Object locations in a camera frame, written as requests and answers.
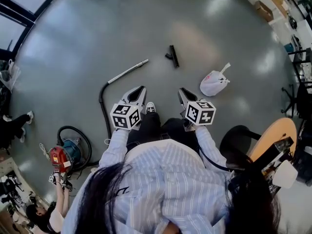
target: chair backrest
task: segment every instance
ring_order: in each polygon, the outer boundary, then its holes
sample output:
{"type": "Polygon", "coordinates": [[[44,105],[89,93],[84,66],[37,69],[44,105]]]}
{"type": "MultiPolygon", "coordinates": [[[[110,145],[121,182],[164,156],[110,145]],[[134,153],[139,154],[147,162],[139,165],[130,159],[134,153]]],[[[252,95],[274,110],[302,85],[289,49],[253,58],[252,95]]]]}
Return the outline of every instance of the chair backrest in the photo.
{"type": "Polygon", "coordinates": [[[303,119],[311,119],[312,95],[307,91],[305,84],[301,83],[297,92],[297,111],[303,119]]]}

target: black and white marker cube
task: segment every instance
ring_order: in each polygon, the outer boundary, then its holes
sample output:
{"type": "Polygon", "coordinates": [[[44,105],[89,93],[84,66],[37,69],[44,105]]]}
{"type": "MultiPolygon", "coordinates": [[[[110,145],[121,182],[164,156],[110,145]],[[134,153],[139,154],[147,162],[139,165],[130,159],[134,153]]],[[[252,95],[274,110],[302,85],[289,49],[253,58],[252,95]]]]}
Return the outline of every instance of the black and white marker cube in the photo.
{"type": "Polygon", "coordinates": [[[141,121],[139,107],[115,104],[111,110],[111,119],[115,128],[131,130],[141,121]]]}
{"type": "Polygon", "coordinates": [[[185,117],[194,125],[211,125],[215,117],[215,107],[207,101],[189,101],[185,117]]]}

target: striped sleeve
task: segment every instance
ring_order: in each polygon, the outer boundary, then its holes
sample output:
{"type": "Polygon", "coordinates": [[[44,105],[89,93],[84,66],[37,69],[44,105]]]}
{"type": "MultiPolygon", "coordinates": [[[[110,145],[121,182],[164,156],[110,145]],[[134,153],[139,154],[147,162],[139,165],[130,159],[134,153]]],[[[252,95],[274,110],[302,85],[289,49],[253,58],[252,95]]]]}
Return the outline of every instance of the striped sleeve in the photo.
{"type": "MultiPolygon", "coordinates": [[[[220,151],[215,146],[215,141],[212,139],[208,129],[205,126],[197,128],[196,137],[203,153],[214,163],[226,167],[226,158],[222,156],[220,151]]],[[[211,164],[202,153],[200,153],[200,156],[206,168],[215,168],[215,166],[211,164]]]]}
{"type": "Polygon", "coordinates": [[[99,161],[100,167],[111,166],[124,160],[127,153],[128,135],[128,130],[119,129],[113,132],[109,147],[99,161]]]}

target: metal vacuum wand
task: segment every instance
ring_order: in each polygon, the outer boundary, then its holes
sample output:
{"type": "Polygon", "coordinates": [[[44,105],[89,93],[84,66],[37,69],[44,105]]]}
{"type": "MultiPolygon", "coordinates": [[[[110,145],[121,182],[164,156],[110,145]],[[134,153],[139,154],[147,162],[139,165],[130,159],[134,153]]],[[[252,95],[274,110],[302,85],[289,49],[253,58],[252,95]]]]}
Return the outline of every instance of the metal vacuum wand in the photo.
{"type": "Polygon", "coordinates": [[[118,80],[119,78],[121,78],[121,77],[123,77],[124,75],[126,75],[127,73],[129,73],[129,72],[135,70],[136,68],[139,68],[139,67],[143,66],[143,65],[144,65],[145,63],[147,63],[148,61],[149,61],[149,60],[146,59],[146,60],[144,60],[144,61],[139,62],[137,65],[134,65],[133,67],[127,69],[125,72],[122,72],[120,75],[118,75],[118,76],[114,77],[113,79],[109,80],[109,81],[108,81],[108,84],[113,83],[115,80],[118,80]]]}

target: black jeans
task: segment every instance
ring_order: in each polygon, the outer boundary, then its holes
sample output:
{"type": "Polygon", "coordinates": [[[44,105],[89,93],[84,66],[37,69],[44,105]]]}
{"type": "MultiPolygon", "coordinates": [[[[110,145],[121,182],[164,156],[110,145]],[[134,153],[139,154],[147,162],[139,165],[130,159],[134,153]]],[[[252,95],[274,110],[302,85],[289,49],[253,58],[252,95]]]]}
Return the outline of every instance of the black jeans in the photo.
{"type": "Polygon", "coordinates": [[[192,148],[199,154],[195,132],[186,132],[183,123],[182,119],[170,118],[163,126],[160,126],[158,113],[147,113],[141,122],[140,129],[131,130],[129,133],[127,149],[130,151],[143,143],[170,138],[192,148]]]}
{"type": "Polygon", "coordinates": [[[29,120],[28,115],[22,115],[9,122],[0,119],[0,147],[7,148],[14,136],[21,138],[23,135],[21,128],[29,120]]]}

